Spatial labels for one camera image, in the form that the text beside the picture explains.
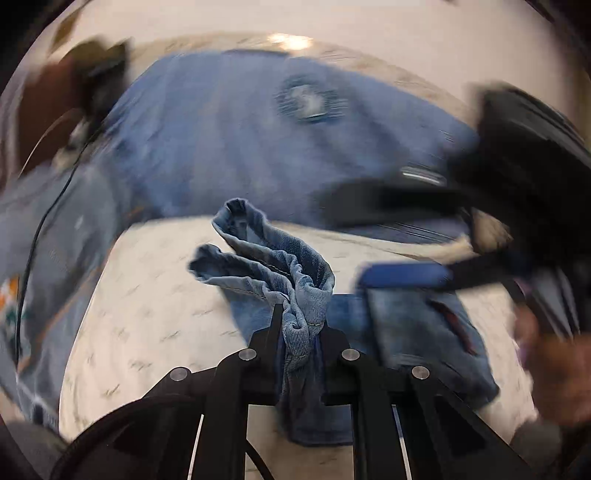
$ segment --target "person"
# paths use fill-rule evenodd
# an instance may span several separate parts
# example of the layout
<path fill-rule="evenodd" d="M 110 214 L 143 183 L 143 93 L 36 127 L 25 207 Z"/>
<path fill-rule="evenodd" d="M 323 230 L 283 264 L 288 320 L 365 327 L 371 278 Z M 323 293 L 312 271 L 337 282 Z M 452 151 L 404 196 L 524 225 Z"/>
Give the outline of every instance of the person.
<path fill-rule="evenodd" d="M 514 338 L 523 367 L 532 376 L 532 397 L 540 416 L 563 427 L 590 421 L 591 335 L 572 341 L 542 336 L 532 311 L 517 306 Z"/>
<path fill-rule="evenodd" d="M 541 335 L 533 312 L 518 305 L 514 338 L 540 419 L 519 427 L 511 447 L 540 478 L 591 478 L 591 335 Z"/>

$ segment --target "human hand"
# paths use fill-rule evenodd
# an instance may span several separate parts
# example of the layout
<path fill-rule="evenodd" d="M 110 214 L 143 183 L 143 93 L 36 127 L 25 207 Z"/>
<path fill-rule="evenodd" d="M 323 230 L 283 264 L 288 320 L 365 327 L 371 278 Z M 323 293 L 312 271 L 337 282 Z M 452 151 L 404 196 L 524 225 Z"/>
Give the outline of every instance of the human hand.
<path fill-rule="evenodd" d="M 591 420 L 591 335 L 542 336 L 528 307 L 518 306 L 515 314 L 515 340 L 534 380 L 532 397 L 542 418 L 561 426 Z"/>

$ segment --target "blue cloth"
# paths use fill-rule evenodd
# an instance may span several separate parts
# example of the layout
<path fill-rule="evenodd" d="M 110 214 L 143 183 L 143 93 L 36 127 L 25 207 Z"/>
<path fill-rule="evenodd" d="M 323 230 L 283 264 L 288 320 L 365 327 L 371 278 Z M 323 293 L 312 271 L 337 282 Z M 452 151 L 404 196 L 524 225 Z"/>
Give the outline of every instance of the blue cloth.
<path fill-rule="evenodd" d="M 272 220 L 317 228 L 326 223 L 315 198 L 328 187 L 383 179 L 407 165 L 445 171 L 445 158 L 477 140 L 467 125 L 411 94 L 262 51 L 157 61 L 109 114 L 109 132 L 111 152 L 104 154 L 162 217 L 214 215 L 242 197 Z M 358 231 L 411 243 L 467 232 L 460 220 L 416 225 L 422 230 Z"/>
<path fill-rule="evenodd" d="M 330 266 L 302 240 L 271 226 L 262 212 L 242 199 L 226 202 L 212 224 L 235 254 L 202 245 L 189 269 L 198 280 L 222 288 L 245 340 L 269 325 L 275 304 L 283 305 L 287 351 L 279 408 L 292 440 L 305 445 L 352 441 L 349 408 L 326 407 L 320 400 L 323 372 L 317 335 L 327 319 L 345 332 L 352 347 L 384 358 L 388 367 L 432 369 L 473 407 L 497 395 L 482 339 L 455 294 L 368 290 L 376 345 L 365 293 L 332 296 L 335 277 Z M 465 351 L 429 300 L 457 316 L 474 353 Z"/>
<path fill-rule="evenodd" d="M 214 215 L 226 199 L 247 197 L 273 220 L 325 228 L 318 192 L 407 164 L 444 169 L 444 158 L 477 140 L 467 125 L 396 88 L 260 51 L 155 62 L 122 95 L 106 130 L 44 225 L 25 300 L 18 385 L 14 325 L 0 329 L 2 386 L 27 418 L 54 429 L 80 322 L 111 245 L 134 222 Z M 23 274 L 37 223 L 65 181 L 41 166 L 2 193 L 0 283 Z M 363 234 L 440 242 L 466 232 L 447 219 L 417 226 L 414 233 L 370 226 Z"/>

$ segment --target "metal rivet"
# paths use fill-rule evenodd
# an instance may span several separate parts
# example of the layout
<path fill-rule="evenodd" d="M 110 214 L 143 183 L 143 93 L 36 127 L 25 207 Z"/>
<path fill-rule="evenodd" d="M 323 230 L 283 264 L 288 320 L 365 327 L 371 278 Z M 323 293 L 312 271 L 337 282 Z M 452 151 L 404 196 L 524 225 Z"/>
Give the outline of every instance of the metal rivet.
<path fill-rule="evenodd" d="M 240 352 L 238 352 L 238 356 L 240 357 L 240 360 L 248 362 L 249 360 L 252 360 L 256 357 L 256 350 L 253 350 L 252 348 L 245 348 L 244 350 L 240 350 Z"/>
<path fill-rule="evenodd" d="M 349 362 L 353 362 L 354 360 L 357 360 L 359 358 L 359 352 L 357 350 L 355 350 L 354 348 L 347 348 L 346 350 L 343 350 L 341 352 L 341 356 L 345 360 L 348 360 Z"/>
<path fill-rule="evenodd" d="M 177 368 L 174 368 L 170 372 L 170 378 L 172 380 L 174 380 L 175 382 L 180 382 L 181 380 L 184 380 L 185 378 L 187 378 L 188 374 L 189 374 L 189 371 L 186 368 L 177 367 Z"/>
<path fill-rule="evenodd" d="M 422 365 L 417 365 L 413 368 L 413 377 L 418 378 L 419 380 L 425 380 L 429 378 L 429 369 L 427 367 L 423 367 Z"/>

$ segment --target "denim jeans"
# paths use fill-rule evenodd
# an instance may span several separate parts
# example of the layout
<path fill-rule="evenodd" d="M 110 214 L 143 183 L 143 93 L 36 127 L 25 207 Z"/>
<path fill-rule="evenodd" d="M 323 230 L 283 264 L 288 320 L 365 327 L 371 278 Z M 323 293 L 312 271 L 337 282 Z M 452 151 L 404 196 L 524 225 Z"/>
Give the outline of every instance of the denim jeans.
<path fill-rule="evenodd" d="M 278 408 L 291 440 L 305 445 L 352 441 L 349 407 L 326 407 L 320 400 L 323 371 L 317 336 L 327 320 L 347 334 L 352 347 L 383 358 L 388 367 L 426 364 L 435 368 L 441 380 L 469 404 L 479 407 L 496 396 L 498 387 L 482 339 L 454 294 L 439 294 L 444 298 L 437 301 L 461 318 L 474 355 L 463 351 L 440 314 L 427 304 L 430 299 L 415 290 L 375 290 L 378 293 L 368 296 L 374 326 L 380 330 L 375 337 L 384 332 L 385 343 L 376 343 L 362 295 L 333 296 L 335 277 L 330 266 L 302 240 L 271 226 L 262 212 L 243 199 L 226 202 L 212 224 L 235 253 L 201 245 L 189 269 L 198 280 L 222 289 L 245 340 L 269 325 L 275 304 L 283 305 L 286 352 Z"/>

